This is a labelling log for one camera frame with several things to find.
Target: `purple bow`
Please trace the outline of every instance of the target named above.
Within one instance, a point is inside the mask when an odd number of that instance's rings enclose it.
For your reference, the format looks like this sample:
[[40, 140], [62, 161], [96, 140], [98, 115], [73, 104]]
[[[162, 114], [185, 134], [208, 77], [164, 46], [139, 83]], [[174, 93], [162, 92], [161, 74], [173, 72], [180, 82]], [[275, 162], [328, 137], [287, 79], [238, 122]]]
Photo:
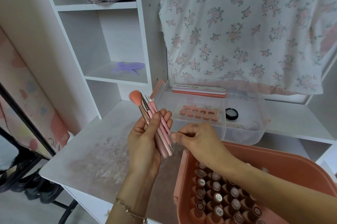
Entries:
[[111, 70], [113, 72], [118, 72], [118, 71], [127, 69], [127, 70], [131, 71], [132, 73], [134, 73], [135, 75], [139, 76], [134, 71], [134, 69], [144, 68], [145, 64], [144, 63], [139, 63], [139, 62], [118, 62], [117, 66], [118, 66], [118, 68], [112, 68]]

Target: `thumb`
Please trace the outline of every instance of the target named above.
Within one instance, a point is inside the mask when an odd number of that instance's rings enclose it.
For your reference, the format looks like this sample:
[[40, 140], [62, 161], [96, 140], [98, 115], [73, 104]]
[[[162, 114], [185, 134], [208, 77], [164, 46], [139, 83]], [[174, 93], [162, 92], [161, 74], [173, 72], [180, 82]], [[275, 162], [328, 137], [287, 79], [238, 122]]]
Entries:
[[159, 113], [154, 113], [148, 127], [146, 128], [146, 131], [143, 133], [143, 136], [149, 139], [153, 139], [157, 131], [157, 128], [159, 127], [159, 124], [160, 124], [160, 115]]
[[188, 148], [190, 141], [194, 139], [193, 137], [188, 137], [180, 132], [171, 133], [171, 138], [173, 142], [178, 142], [179, 144], [185, 146], [186, 148]]

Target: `gold chain bracelet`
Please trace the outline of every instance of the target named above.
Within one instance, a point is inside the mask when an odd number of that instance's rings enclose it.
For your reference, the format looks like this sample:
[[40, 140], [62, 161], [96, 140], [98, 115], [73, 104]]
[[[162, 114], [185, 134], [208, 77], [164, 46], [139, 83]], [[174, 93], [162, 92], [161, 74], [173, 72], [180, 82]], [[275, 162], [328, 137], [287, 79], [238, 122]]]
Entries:
[[138, 219], [142, 219], [144, 223], [147, 223], [147, 218], [146, 217], [142, 217], [142, 216], [139, 216], [137, 214], [134, 214], [130, 209], [129, 207], [127, 207], [122, 200], [116, 198], [116, 201], [115, 201], [117, 204], [119, 204], [120, 206], [122, 206], [124, 209], [125, 209], [125, 212], [126, 214], [128, 214], [134, 221], [136, 221], [136, 218]]

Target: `floor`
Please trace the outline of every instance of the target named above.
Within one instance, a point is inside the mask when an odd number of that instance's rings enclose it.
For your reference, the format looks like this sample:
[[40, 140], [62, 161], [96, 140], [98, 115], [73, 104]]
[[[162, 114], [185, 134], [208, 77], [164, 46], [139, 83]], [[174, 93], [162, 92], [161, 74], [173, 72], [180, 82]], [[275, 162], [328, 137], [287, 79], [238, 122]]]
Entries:
[[[45, 164], [41, 160], [27, 175]], [[73, 198], [66, 192], [57, 198], [57, 201], [69, 205]], [[64, 213], [64, 209], [53, 204], [42, 204], [39, 199], [29, 201], [24, 193], [7, 191], [0, 194], [0, 223], [11, 224], [57, 224]], [[96, 220], [77, 205], [70, 214], [66, 224], [97, 224]]]

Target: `orange brush bristles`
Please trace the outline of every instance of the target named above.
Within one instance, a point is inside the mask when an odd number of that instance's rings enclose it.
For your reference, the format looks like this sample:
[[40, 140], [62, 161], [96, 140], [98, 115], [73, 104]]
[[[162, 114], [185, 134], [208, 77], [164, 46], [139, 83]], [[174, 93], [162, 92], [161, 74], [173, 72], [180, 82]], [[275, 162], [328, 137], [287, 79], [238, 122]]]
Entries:
[[137, 106], [140, 106], [142, 104], [141, 101], [141, 92], [138, 90], [134, 90], [129, 94], [129, 99]]

